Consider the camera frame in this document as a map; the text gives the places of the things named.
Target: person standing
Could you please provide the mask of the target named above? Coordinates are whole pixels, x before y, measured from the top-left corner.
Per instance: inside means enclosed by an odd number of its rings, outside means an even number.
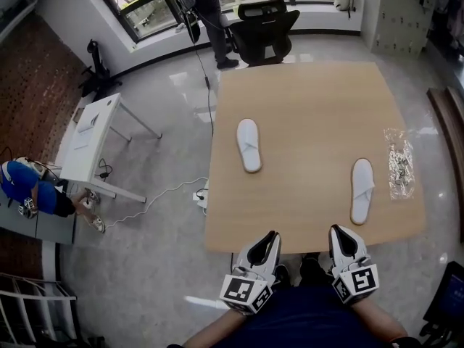
[[[217,68],[234,68],[239,65],[236,59],[227,58],[227,53],[231,48],[225,43],[224,28],[220,23],[220,2],[219,0],[196,0],[195,8],[198,11],[199,18],[206,27],[208,38],[215,53]]]

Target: blue shirt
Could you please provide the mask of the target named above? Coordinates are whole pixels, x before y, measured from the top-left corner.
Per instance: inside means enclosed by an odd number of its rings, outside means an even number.
[[[24,200],[31,197],[30,190],[38,182],[38,194],[37,194],[37,206],[42,212],[53,214],[57,205],[57,190],[50,182],[40,181],[37,173],[29,167],[16,161],[9,161],[7,165],[7,171],[13,184],[11,184],[3,169],[1,169],[1,189],[10,198],[18,201],[20,204],[24,204]]]

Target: white slipper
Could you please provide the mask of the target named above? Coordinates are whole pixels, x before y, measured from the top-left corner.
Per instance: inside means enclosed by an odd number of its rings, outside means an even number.
[[[92,220],[92,222],[89,222],[86,217],[84,217],[84,219],[86,220],[89,226],[95,228],[100,233],[104,233],[107,229],[106,225],[104,224],[104,221],[99,216],[96,216],[96,218]]]
[[[256,173],[261,169],[260,140],[258,127],[253,120],[243,119],[237,128],[237,144],[244,169]]]
[[[95,191],[92,191],[91,189],[88,189],[86,188],[86,191],[87,191],[87,194],[88,194],[88,198],[92,201],[94,201],[96,204],[99,204],[100,203],[100,196],[98,193],[96,193]]]
[[[351,221],[364,224],[368,219],[370,199],[375,187],[372,165],[367,159],[358,159],[352,169]]]

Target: office chair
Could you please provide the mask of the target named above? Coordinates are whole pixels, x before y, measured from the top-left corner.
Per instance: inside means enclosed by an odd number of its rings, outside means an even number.
[[[121,86],[123,83],[112,78],[111,72],[103,65],[103,61],[100,58],[99,44],[95,40],[90,40],[90,43],[87,45],[87,52],[92,54],[95,72],[92,71],[92,66],[87,67],[82,72],[82,75],[88,73],[90,74],[90,78],[81,83],[79,88],[82,88],[82,97],[88,96],[91,92],[95,91],[96,95],[93,100],[95,102],[107,96],[108,90],[113,86],[116,84]]]
[[[241,22],[232,23],[237,52],[249,67],[281,63],[291,50],[289,31],[299,11],[287,12],[284,0],[267,0],[240,4]]]

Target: plastic bag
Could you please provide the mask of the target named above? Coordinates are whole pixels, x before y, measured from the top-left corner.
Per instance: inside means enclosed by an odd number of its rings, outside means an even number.
[[[415,186],[413,147],[402,130],[385,129],[384,135],[389,148],[390,198],[410,199]]]

